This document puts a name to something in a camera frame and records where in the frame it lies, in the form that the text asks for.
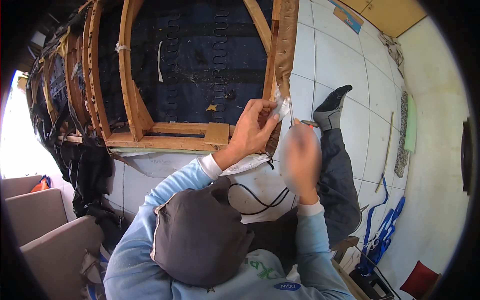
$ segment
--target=green foam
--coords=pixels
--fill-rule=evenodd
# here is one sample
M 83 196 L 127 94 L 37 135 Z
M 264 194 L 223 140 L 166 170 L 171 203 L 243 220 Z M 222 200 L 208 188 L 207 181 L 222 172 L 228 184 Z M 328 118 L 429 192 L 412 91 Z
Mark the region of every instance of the green foam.
M 411 95 L 408 95 L 407 106 L 407 131 L 405 133 L 404 149 L 414 153 L 417 140 L 417 106 Z

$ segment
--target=orange bag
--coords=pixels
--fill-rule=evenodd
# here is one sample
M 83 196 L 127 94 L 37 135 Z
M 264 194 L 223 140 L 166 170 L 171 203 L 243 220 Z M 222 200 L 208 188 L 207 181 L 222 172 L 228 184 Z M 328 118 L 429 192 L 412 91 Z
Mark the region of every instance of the orange bag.
M 49 188 L 50 188 L 50 177 L 48 177 L 47 175 L 43 175 L 42 179 L 40 179 L 38 184 L 30 192 L 43 191 Z

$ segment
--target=gray sock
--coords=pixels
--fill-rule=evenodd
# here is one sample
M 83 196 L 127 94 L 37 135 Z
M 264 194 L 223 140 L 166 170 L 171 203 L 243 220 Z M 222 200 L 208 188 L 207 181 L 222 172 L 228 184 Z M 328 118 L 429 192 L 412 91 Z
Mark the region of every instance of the gray sock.
M 352 86 L 347 84 L 331 92 L 325 101 L 313 112 L 313 120 L 320 129 L 326 130 L 340 128 L 340 115 L 342 114 L 343 100 Z

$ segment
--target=metal spring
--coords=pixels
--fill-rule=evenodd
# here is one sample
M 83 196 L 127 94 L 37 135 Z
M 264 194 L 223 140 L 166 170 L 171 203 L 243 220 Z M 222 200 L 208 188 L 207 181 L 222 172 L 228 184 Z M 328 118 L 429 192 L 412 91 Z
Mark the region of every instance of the metal spring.
M 213 33 L 215 37 L 217 37 L 217 41 L 212 44 L 214 51 L 216 51 L 217 55 L 214 55 L 212 58 L 213 63 L 215 64 L 215 69 L 212 71 L 212 76 L 214 78 L 213 83 L 213 91 L 214 91 L 214 99 L 213 104 L 216 105 L 216 111 L 212 112 L 212 116 L 216 119 L 216 122 L 225 123 L 225 119 L 221 116 L 218 116 L 218 113 L 225 111 L 225 78 L 220 75 L 221 70 L 225 70 L 227 68 L 225 56 L 227 55 L 227 51 L 223 48 L 222 44 L 227 42 L 226 35 L 220 35 L 216 32 L 216 30 L 225 30 L 228 28 L 228 24 L 225 21 L 220 22 L 217 18 L 226 18 L 228 17 L 229 13 L 224 10 L 220 9 L 221 14 L 217 13 L 214 17 L 214 21 L 218 26 L 220 24 L 224 24 L 224 26 L 215 28 Z
M 174 87 L 174 85 L 177 84 L 177 82 L 178 82 L 178 77 L 177 76 L 169 76 L 169 73 L 171 75 L 173 72 L 177 72 L 178 68 L 179 68 L 178 64 L 176 63 L 176 59 L 179 55 L 179 53 L 177 51 L 177 49 L 178 49 L 177 46 L 178 46 L 178 43 L 179 43 L 179 39 L 176 36 L 172 37 L 171 34 L 177 33 L 179 31 L 180 27 L 176 24 L 171 24 L 170 23 L 172 21 L 178 20 L 179 18 L 180 18 L 180 14 L 178 16 L 176 16 L 176 18 L 169 20 L 168 23 L 167 23 L 168 27 L 176 27 L 176 28 L 174 30 L 170 31 L 169 33 L 167 33 L 167 40 L 169 40 L 170 43 L 166 48 L 167 55 L 168 55 L 168 57 L 166 59 L 166 65 L 168 66 L 166 76 L 167 76 L 167 78 L 175 78 L 175 79 L 168 80 L 168 82 L 169 82 L 169 84 L 167 85 L 168 107 L 166 109 L 166 111 L 167 111 L 167 116 L 165 117 L 166 122 L 171 122 L 171 121 L 176 122 L 178 120 L 178 117 L 175 115 L 175 110 L 177 110 L 178 104 L 174 99 L 179 94 L 178 90 Z

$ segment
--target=dark pants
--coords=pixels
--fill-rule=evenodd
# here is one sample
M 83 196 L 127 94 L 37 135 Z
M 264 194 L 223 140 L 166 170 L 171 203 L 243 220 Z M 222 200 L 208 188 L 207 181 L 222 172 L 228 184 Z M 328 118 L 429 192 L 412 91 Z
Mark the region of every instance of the dark pants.
M 317 184 L 320 203 L 325 208 L 330 248 L 348 237 L 360 223 L 358 196 L 353 184 L 350 157 L 343 144 L 339 128 L 324 132 L 322 146 L 322 172 Z M 285 269 L 295 264 L 297 247 L 297 209 L 285 213 L 276 221 L 247 224 L 255 232 L 249 252 L 257 249 L 275 254 Z

